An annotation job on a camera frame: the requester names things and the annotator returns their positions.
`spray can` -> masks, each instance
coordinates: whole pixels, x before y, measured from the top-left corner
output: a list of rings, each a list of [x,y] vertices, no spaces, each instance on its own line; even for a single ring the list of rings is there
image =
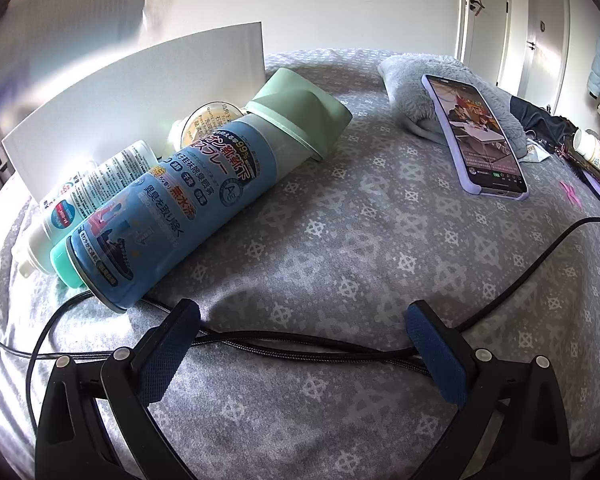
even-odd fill
[[[158,163],[154,152],[138,140],[83,176],[58,197],[55,205],[42,212],[14,245],[11,253],[18,272],[25,278],[34,270],[52,274],[50,251],[85,218],[117,192]]]
[[[221,126],[151,168],[53,248],[68,286],[85,283],[125,312],[179,261],[309,157],[321,160],[351,120],[343,104],[279,69]]]

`dark clothing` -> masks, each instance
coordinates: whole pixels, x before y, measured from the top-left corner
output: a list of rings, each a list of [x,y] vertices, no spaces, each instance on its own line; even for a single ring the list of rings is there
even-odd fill
[[[509,107],[511,114],[520,121],[525,131],[535,131],[536,138],[544,140],[551,153],[563,142],[565,136],[577,130],[570,120],[554,117],[546,110],[519,97],[512,96]]]

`metal rivet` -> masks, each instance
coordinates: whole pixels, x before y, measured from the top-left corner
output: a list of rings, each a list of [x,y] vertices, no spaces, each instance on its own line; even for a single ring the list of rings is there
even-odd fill
[[[548,368],[550,363],[549,359],[547,359],[543,355],[539,355],[538,357],[536,357],[536,364],[541,368]]]
[[[486,348],[478,348],[475,351],[475,357],[478,359],[478,361],[488,363],[489,361],[491,361],[493,354],[491,354],[491,352],[489,352]]]
[[[124,361],[131,354],[131,350],[126,346],[118,348],[115,352],[113,352],[113,358],[116,361]]]
[[[56,366],[58,368],[64,368],[71,362],[68,355],[61,355],[58,359],[56,359]]]

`white door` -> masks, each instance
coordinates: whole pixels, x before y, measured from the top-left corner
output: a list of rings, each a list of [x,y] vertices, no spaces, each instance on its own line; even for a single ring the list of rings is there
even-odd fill
[[[564,0],[529,0],[525,63],[518,96],[551,111],[558,97],[564,45]]]
[[[507,29],[507,0],[465,0],[461,61],[496,84]]]

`bed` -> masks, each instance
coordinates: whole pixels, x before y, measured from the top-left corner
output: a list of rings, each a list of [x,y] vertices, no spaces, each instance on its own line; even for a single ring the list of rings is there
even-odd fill
[[[394,125],[378,64],[391,52],[314,50],[268,56],[334,94],[353,120],[333,153],[304,163],[221,228],[150,295],[192,298],[215,330],[285,330],[378,349],[408,345],[402,313],[424,299],[448,325],[513,282],[598,202],[552,157],[525,164],[530,198],[465,193],[448,149]],[[571,184],[583,209],[559,181]],[[77,290],[16,272],[11,247],[37,214],[17,175],[0,192],[0,339],[30,351]],[[164,314],[125,315],[91,299],[67,313],[42,351],[134,345]],[[600,446],[600,224],[574,232],[488,319],[465,333],[497,357],[552,362],[572,454]],[[36,415],[52,362],[33,375]],[[0,350],[0,450],[32,478],[24,401],[27,361]],[[105,404],[106,426],[139,474]],[[222,345],[191,349],[164,400],[150,407],[201,479],[408,478],[454,414],[432,381],[389,364],[320,365]]]

